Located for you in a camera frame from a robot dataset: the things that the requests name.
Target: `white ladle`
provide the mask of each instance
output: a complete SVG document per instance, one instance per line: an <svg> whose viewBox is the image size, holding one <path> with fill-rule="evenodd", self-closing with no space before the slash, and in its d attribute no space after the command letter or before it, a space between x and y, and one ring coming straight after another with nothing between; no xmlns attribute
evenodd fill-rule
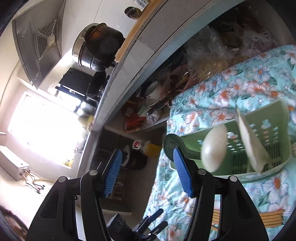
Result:
<svg viewBox="0 0 296 241"><path fill-rule="evenodd" d="M254 133L248 122L245 120L245 118L241 115L239 110L236 109L236 111L237 125L239 127L242 143L246 150L246 155L251 166L258 173L262 173L266 163L268 163L268 168L271 169L273 166L270 163L271 159L268 152L262 146L256 134Z"/></svg>
<svg viewBox="0 0 296 241"><path fill-rule="evenodd" d="M227 153L227 128L224 124L214 127L205 137L201 161L208 172L216 171Z"/></svg>

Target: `dark hair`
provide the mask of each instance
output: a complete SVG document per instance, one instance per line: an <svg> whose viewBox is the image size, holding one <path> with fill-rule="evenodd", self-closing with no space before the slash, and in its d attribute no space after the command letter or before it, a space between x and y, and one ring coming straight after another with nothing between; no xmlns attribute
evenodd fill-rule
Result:
<svg viewBox="0 0 296 241"><path fill-rule="evenodd" d="M12 217L16 223L27 233L28 232L28 228L27 226L24 224L24 222L22 220L20 220L20 218L18 216L16 216L15 214L13 214L12 211L7 210L5 207L0 205L0 212L3 214L3 216L9 216Z"/></svg>

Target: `range hood filter grille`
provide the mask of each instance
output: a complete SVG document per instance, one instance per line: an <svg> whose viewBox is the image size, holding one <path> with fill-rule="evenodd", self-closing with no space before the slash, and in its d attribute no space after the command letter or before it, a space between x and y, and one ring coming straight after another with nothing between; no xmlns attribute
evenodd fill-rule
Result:
<svg viewBox="0 0 296 241"><path fill-rule="evenodd" d="M56 44L57 19L50 21L41 29L36 31L36 52L41 60Z"/></svg>

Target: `blue gripper pad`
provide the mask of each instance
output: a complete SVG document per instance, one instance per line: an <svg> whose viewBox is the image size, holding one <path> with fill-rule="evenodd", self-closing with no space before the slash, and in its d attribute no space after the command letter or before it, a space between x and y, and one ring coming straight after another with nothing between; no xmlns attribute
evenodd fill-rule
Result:
<svg viewBox="0 0 296 241"><path fill-rule="evenodd" d="M121 150L117 150L111 157L111 167L108 170L108 173L105 176L104 182L104 196L107 197L110 193L112 193L119 169L122 163L122 152Z"/></svg>
<svg viewBox="0 0 296 241"><path fill-rule="evenodd" d="M175 167L177 169L183 190L188 194L189 197L192 197L193 188L192 188L191 176L184 162L185 157L182 151L180 150L180 148L176 147L174 149L173 157L174 157Z"/></svg>

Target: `blue floral fabric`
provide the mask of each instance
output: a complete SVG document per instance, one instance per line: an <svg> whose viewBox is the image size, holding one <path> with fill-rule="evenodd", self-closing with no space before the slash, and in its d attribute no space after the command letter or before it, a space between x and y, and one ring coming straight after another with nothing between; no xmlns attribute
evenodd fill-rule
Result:
<svg viewBox="0 0 296 241"><path fill-rule="evenodd" d="M280 98L289 106L288 134L291 141L296 142L295 65L296 46L286 45L232 66L188 89L173 101L167 134L192 133L233 119L235 108L248 113ZM293 151L296 150L296 143L292 146ZM150 225L150 229L167 221L168 227L158 238L161 241L182 241L195 200L183 191L178 173L170 169L169 161L162 150L144 216L162 208L163 214ZM284 209L284 224L296 205L296 159L292 156L278 174L243 186L259 212ZM216 196L215 209L219 208L220 200ZM272 240L282 227L267 228L269 239ZM210 240L215 237L216 232L211 231Z"/></svg>

